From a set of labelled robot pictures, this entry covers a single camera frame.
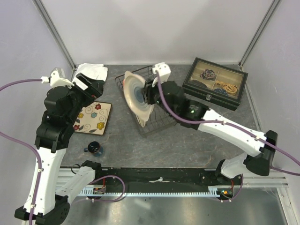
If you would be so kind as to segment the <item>blue ringed round plate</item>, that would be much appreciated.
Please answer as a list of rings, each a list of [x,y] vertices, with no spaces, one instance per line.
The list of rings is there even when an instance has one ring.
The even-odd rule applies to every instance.
[[[146,80],[130,71],[125,72],[123,93],[129,109],[135,114],[141,127],[145,127],[153,112],[154,105],[149,105],[143,94]]]

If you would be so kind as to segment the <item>square floral plate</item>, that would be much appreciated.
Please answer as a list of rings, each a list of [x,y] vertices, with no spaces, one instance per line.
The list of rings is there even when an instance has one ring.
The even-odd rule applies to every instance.
[[[79,112],[73,129],[78,133],[104,135],[111,110],[111,103],[95,101]]]

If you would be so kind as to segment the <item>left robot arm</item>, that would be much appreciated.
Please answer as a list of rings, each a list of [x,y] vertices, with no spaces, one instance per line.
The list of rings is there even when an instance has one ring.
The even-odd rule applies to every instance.
[[[63,188],[56,189],[60,165],[75,131],[77,117],[84,107],[102,96],[105,81],[82,73],[69,81],[57,71],[39,81],[49,83],[51,89],[44,100],[46,110],[32,149],[36,165],[30,192],[25,204],[15,210],[14,217],[30,224],[60,225],[82,189],[90,182],[99,184],[103,179],[98,165],[88,161]]]

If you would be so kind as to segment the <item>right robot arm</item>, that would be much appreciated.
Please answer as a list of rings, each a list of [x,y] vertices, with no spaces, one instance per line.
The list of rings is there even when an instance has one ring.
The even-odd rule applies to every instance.
[[[141,93],[147,104],[157,104],[183,127],[215,135],[244,151],[220,161],[214,176],[217,183],[226,184],[247,172],[269,175],[278,139],[276,132],[263,133],[228,120],[199,101],[188,99],[183,88],[174,81],[161,85],[152,83],[148,79],[142,85]]]

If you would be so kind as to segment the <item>white crumpled cloth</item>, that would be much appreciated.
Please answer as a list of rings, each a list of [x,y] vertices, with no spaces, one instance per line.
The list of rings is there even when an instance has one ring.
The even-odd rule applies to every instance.
[[[90,63],[80,64],[76,70],[76,74],[73,78],[73,81],[75,81],[75,77],[79,73],[82,73],[83,75],[93,80],[106,81],[108,68],[105,67],[103,64],[90,64]]]

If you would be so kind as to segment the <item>small dark blue cup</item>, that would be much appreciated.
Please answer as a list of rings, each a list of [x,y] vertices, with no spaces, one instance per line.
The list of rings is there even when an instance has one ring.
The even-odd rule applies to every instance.
[[[88,144],[86,148],[83,149],[84,152],[89,152],[96,157],[100,157],[104,153],[104,149],[99,142],[93,141]]]

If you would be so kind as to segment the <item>black glass-lid jewelry box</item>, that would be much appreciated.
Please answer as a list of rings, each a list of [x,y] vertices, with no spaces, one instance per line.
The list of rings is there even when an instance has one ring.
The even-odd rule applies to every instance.
[[[186,94],[235,111],[241,104],[248,73],[198,57],[195,58],[183,89]]]

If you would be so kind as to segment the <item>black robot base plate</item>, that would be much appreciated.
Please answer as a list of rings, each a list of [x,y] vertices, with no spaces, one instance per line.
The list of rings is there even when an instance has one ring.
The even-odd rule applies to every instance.
[[[95,178],[107,175],[118,176],[125,184],[117,178],[106,178],[104,184],[109,192],[207,191],[212,186],[241,184],[240,174],[230,179],[215,170],[200,168],[102,168]]]

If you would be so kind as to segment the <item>aluminium frame rail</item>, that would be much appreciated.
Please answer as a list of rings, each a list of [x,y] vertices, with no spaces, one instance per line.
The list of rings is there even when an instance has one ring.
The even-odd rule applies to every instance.
[[[66,61],[68,62],[68,65],[72,68],[73,71],[76,69],[76,64],[71,57],[71,54],[69,53],[63,39],[61,38],[56,26],[54,25],[54,22],[52,21],[46,7],[44,6],[43,2],[41,0],[33,0],[32,1],[34,5],[36,6],[39,14],[43,18],[46,26],[48,27],[51,35],[53,36],[56,44],[58,45],[59,49],[61,50],[63,56],[65,57]]]

